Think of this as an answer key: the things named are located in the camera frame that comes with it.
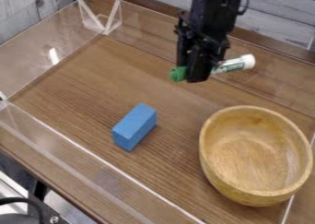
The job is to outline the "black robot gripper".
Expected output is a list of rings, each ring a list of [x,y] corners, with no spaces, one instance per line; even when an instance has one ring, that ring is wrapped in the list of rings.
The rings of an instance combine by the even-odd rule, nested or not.
[[[187,66],[189,83],[206,81],[223,60],[221,54],[230,47],[229,34],[234,30],[237,18],[245,14],[242,2],[243,0],[193,0],[190,10],[179,12],[175,28],[179,35],[178,66]]]

